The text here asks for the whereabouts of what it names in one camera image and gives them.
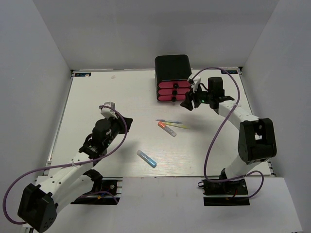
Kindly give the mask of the orange clear lead case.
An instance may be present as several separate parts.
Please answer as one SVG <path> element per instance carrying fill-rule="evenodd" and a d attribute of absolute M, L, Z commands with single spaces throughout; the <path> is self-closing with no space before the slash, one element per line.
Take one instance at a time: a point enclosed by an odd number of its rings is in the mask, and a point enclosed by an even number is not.
<path fill-rule="evenodd" d="M 172 137 L 176 137 L 176 132 L 173 131 L 171 128 L 169 128 L 166 124 L 164 124 L 163 122 L 158 122 L 158 126 L 160 128 L 162 128 L 164 131 L 166 131 L 169 135 L 171 135 Z"/>

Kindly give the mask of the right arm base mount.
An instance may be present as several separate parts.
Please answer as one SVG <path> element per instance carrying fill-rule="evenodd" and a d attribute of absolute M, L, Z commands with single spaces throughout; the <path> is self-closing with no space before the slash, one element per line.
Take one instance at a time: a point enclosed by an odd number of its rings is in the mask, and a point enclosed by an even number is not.
<path fill-rule="evenodd" d="M 198 187 L 203 190 L 204 206 L 249 206 L 249 196 L 244 179 L 225 183 L 201 180 Z"/>

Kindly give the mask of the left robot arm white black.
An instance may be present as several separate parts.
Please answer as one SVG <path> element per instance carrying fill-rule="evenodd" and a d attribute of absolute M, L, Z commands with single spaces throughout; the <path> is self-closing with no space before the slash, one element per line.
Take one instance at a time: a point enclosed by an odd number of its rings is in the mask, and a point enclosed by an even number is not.
<path fill-rule="evenodd" d="M 119 134 L 129 132 L 133 119 L 104 118 L 96 122 L 69 167 L 38 185 L 25 187 L 17 215 L 37 232 L 45 232 L 67 205 L 86 193 L 102 190 L 102 175 L 94 170 L 98 158 L 107 154 L 107 148 Z"/>

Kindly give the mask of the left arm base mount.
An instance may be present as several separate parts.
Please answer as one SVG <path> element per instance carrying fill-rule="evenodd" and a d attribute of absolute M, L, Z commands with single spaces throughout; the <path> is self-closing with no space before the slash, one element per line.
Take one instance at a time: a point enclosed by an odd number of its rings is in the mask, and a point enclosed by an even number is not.
<path fill-rule="evenodd" d="M 117 205 L 121 199 L 122 178 L 103 178 L 95 183 L 89 192 L 84 193 L 72 205 Z"/>

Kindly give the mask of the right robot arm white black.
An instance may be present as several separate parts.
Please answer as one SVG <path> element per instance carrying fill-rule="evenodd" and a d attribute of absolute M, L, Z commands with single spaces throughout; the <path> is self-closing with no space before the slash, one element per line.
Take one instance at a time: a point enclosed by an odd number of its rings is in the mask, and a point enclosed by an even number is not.
<path fill-rule="evenodd" d="M 232 193 L 237 188 L 236 180 L 252 174 L 252 169 L 276 156 L 274 125 L 269 118 L 259 118 L 244 110 L 239 101 L 225 95 L 221 77 L 208 79 L 208 87 L 202 90 L 200 78 L 188 78 L 190 91 L 186 93 L 182 107 L 193 110 L 200 104 L 207 104 L 224 122 L 229 121 L 239 131 L 238 155 L 220 174 L 218 182 L 224 193 Z"/>

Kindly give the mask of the yellow pen refill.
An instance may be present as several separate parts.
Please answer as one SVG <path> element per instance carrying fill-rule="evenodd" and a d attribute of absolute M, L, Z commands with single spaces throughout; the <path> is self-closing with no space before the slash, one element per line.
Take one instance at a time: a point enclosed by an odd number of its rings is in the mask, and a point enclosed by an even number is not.
<path fill-rule="evenodd" d="M 172 126 L 172 127 L 182 128 L 182 129 L 190 129 L 189 127 L 183 124 L 175 124 L 175 123 L 170 123 L 170 122 L 165 122 L 164 124 L 168 126 Z"/>

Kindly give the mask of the black drawer cabinet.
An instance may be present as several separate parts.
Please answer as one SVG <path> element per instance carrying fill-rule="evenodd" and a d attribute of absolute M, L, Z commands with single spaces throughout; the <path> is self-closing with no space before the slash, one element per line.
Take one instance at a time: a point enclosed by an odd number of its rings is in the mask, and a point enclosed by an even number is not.
<path fill-rule="evenodd" d="M 155 58 L 155 86 L 156 96 L 160 89 L 157 85 L 160 82 L 168 81 L 188 81 L 191 75 L 189 58 L 185 54 L 161 55 Z"/>

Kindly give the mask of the blue pen refill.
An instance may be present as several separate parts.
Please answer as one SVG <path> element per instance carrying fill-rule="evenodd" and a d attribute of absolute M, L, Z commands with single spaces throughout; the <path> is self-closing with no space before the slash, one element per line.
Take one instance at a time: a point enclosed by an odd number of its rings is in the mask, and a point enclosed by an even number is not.
<path fill-rule="evenodd" d="M 165 120 L 165 119 L 156 119 L 158 122 L 165 122 L 165 123 L 172 123 L 172 124 L 183 124 L 180 121 L 173 121 L 173 120 Z"/>

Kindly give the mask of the pink drawer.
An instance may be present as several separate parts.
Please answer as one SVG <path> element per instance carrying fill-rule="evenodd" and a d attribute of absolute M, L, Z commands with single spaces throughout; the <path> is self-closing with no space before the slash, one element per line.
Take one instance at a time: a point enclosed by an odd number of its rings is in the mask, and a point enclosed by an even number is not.
<path fill-rule="evenodd" d="M 159 89 L 158 90 L 158 94 L 159 95 L 184 95 L 187 92 L 189 92 L 190 89 L 189 88 L 178 88 L 178 89 L 174 89 L 174 88 L 164 88 L 164 89 Z"/>
<path fill-rule="evenodd" d="M 176 101 L 184 101 L 186 98 L 186 95 L 158 95 L 157 100 L 158 101 L 171 101 L 171 102 L 176 102 Z"/>
<path fill-rule="evenodd" d="M 188 88 L 190 87 L 190 83 L 186 80 L 168 81 L 168 82 L 160 82 L 157 86 L 160 89 L 168 89 L 168 88 L 178 89 L 178 88 Z"/>

